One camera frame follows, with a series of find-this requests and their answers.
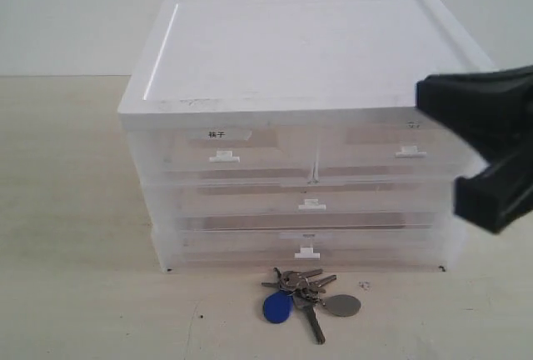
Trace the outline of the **key bunch with blue fob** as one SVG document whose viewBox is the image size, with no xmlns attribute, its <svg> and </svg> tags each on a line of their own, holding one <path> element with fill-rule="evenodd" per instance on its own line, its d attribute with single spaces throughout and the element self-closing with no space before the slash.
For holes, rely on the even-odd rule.
<svg viewBox="0 0 533 360">
<path fill-rule="evenodd" d="M 321 268 L 308 271 L 282 271 L 273 268 L 275 282 L 263 282 L 265 288 L 276 291 L 266 297 L 262 304 L 262 315 L 273 324 L 281 324 L 288 320 L 294 309 L 305 316 L 317 344 L 324 344 L 326 337 L 316 316 L 315 306 L 319 305 L 331 315 L 339 318 L 353 317 L 361 310 L 361 301 L 349 294 L 337 294 L 324 297 L 326 286 L 337 280 L 332 274 L 320 277 Z"/>
</svg>

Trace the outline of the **wide drawer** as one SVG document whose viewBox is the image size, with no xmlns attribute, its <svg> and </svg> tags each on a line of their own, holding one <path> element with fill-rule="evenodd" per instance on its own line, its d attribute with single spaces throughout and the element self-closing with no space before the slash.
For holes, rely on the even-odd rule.
<svg viewBox="0 0 533 360">
<path fill-rule="evenodd" d="M 448 181 L 357 182 L 345 185 L 237 185 L 167 187 L 162 215 L 190 229 L 267 229 L 377 222 L 399 223 L 447 207 Z"/>
<path fill-rule="evenodd" d="M 178 232 L 159 249 L 164 269 L 437 269 L 454 257 L 444 237 L 423 229 Z"/>
</svg>

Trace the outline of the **top right small drawer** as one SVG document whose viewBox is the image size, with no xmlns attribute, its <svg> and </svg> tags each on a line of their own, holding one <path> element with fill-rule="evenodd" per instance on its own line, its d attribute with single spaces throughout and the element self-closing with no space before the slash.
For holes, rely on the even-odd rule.
<svg viewBox="0 0 533 360">
<path fill-rule="evenodd" d="M 320 133 L 316 173 L 325 178 L 360 167 L 462 168 L 472 158 L 459 138 L 430 122 L 329 126 Z"/>
</svg>

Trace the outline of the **small drawer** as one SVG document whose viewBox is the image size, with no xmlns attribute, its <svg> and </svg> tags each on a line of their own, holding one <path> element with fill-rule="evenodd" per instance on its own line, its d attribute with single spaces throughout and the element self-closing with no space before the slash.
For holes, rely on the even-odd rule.
<svg viewBox="0 0 533 360">
<path fill-rule="evenodd" d="M 163 163 L 184 179 L 303 178 L 316 157 L 312 127 L 181 130 L 163 146 Z"/>
<path fill-rule="evenodd" d="M 430 122 L 329 126 L 320 133 L 316 173 L 325 178 L 360 167 L 462 168 L 472 158 L 459 138 Z"/>
</svg>

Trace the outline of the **white translucent drawer cabinet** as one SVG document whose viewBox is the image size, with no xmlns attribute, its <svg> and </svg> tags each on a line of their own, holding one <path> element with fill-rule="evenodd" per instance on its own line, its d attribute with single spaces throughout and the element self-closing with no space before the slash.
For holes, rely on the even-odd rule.
<svg viewBox="0 0 533 360">
<path fill-rule="evenodd" d="M 355 167 L 323 178 L 316 173 L 320 133 L 370 123 L 442 128 L 416 110 L 416 83 L 434 73 L 493 67 L 440 0 L 165 1 L 117 109 L 159 263 L 163 239 L 183 232 L 423 229 L 448 242 L 455 254 L 450 268 L 466 236 L 451 211 L 453 182 L 475 163 L 475 153 L 464 167 Z M 309 178 L 192 180 L 163 163 L 164 142 L 181 130 L 274 126 L 316 130 Z M 448 181 L 451 198 L 439 212 L 399 223 L 345 225 L 337 218 L 331 226 L 222 230 L 190 229 L 162 215 L 157 203 L 163 189 L 174 187 L 393 181 Z"/>
</svg>

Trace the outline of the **top left small drawer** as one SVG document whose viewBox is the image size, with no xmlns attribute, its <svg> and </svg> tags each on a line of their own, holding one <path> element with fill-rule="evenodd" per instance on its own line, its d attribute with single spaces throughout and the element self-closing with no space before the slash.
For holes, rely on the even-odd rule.
<svg viewBox="0 0 533 360">
<path fill-rule="evenodd" d="M 184 179 L 303 178 L 316 157 L 312 127 L 181 130 L 163 146 L 163 163 Z"/>
</svg>

